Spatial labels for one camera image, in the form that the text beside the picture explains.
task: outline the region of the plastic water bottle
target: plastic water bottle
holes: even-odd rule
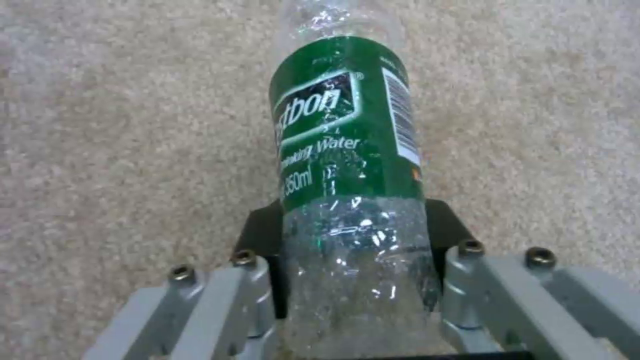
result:
[[[269,98],[300,357],[424,351],[438,298],[403,32],[375,0],[285,0]]]

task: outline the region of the beige carpet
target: beige carpet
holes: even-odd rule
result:
[[[275,198],[273,3],[0,2],[0,358],[77,359]],[[640,4],[395,3],[428,194],[638,289]]]

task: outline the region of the brand logo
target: brand logo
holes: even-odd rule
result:
[[[358,115],[356,83],[342,70],[289,90],[273,107],[278,147],[326,131]]]

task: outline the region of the barcode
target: barcode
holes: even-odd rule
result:
[[[398,155],[420,166],[420,154],[415,144],[415,128],[411,114],[409,89],[391,71],[382,68],[387,85],[387,101],[394,123]]]

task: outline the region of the metal screw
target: metal screw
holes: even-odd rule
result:
[[[189,264],[177,265],[169,271],[168,280],[180,287],[193,286],[196,284],[196,270]]]
[[[484,255],[484,245],[476,239],[467,239],[458,245],[458,255],[461,257],[472,257]]]
[[[556,255],[544,247],[532,247],[525,253],[525,264],[528,268],[553,269],[556,263]]]
[[[252,250],[240,250],[233,254],[231,262],[234,266],[254,267],[257,263],[255,252]]]

